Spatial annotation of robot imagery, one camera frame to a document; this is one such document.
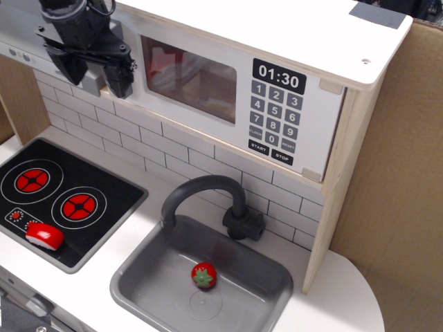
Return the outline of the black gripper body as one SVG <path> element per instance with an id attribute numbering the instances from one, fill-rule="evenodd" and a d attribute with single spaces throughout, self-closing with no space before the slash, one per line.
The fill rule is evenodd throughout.
<path id="1" fill-rule="evenodd" d="M 86 62 L 105 67 L 110 55 L 111 15 L 116 2 L 40 1 L 45 24 L 36 33 L 44 47 L 73 53 Z"/>

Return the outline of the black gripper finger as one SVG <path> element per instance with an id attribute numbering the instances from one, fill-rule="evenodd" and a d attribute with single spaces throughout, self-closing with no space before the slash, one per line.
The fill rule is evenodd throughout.
<path id="1" fill-rule="evenodd" d="M 82 81 L 87 72 L 87 64 L 84 60 L 77 58 L 73 53 L 57 48 L 47 48 L 46 52 L 70 83 L 78 85 Z"/>
<path id="2" fill-rule="evenodd" d="M 134 74 L 120 64 L 108 64 L 103 68 L 105 82 L 109 90 L 117 97 L 125 99 L 132 94 Z"/>

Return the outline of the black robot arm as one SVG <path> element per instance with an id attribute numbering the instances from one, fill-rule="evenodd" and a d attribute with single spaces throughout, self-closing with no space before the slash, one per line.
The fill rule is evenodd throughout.
<path id="1" fill-rule="evenodd" d="M 110 8 L 104 1 L 40 1 L 39 7 L 45 23 L 35 33 L 69 82 L 78 85 L 92 63 L 117 98 L 132 94 L 136 64 L 130 46 L 111 31 L 115 1 Z"/>

